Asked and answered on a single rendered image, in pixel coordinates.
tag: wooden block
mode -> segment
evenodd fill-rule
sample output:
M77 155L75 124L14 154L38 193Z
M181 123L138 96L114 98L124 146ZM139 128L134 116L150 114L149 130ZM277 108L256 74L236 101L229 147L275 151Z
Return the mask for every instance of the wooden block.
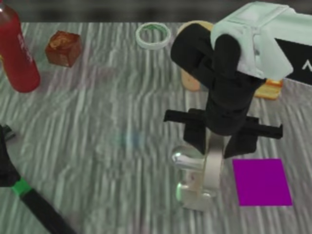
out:
M257 98L265 98L269 100L276 100L282 90L283 81L274 81L267 79L265 84L263 84L260 88L257 89L254 94Z
M190 24L193 23L197 23L200 24L201 26L205 27L207 30L211 31L213 24L206 22L206 21L200 21L200 20L194 20L194 21L190 21L187 22L185 24L183 24L179 29L178 29L178 34L187 26L189 26ZM189 91L199 91L200 90L200 83L194 78L192 77L190 74L188 74L186 71L184 71L183 69L181 70L181 80L182 80L182 85L184 86L184 88L186 88Z
M45 48L49 63L72 67L82 52L80 35L57 31Z

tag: orange block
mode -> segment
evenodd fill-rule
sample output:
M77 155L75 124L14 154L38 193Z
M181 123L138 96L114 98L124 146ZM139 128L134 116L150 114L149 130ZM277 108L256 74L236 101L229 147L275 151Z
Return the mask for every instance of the orange block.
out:
M82 52L80 35L57 31L45 48L49 63L72 67Z
M267 79L265 84L263 84L260 88L257 89L254 94L257 98L265 98L270 100L276 100L282 90L283 81L274 81Z

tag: beige cylinder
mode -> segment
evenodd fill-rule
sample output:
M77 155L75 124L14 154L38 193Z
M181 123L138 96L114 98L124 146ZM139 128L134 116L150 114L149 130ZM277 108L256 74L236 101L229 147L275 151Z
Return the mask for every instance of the beige cylinder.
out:
M177 33L179 34L184 28L186 28L187 26L189 26L190 24L193 24L193 23L198 23L209 31L211 31L211 29L213 27L212 23L209 23L206 21L194 20L194 21L190 21L190 22L183 24L178 29ZM200 83L195 78L193 78L190 74L188 74L186 71L184 71L183 69L181 71L181 79L182 79L183 86L187 90L193 91L193 92L200 90Z

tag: purple paper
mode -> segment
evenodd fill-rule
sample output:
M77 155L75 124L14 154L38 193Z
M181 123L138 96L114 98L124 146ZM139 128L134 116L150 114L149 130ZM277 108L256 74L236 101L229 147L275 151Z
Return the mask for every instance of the purple paper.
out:
M233 159L240 206L292 206L280 159Z

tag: red bottle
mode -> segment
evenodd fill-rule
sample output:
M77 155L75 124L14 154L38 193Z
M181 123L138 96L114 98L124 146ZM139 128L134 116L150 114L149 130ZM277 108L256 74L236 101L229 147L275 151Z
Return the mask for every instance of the red bottle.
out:
M40 75L21 31L17 13L0 0L0 60L12 87L21 93L35 90Z

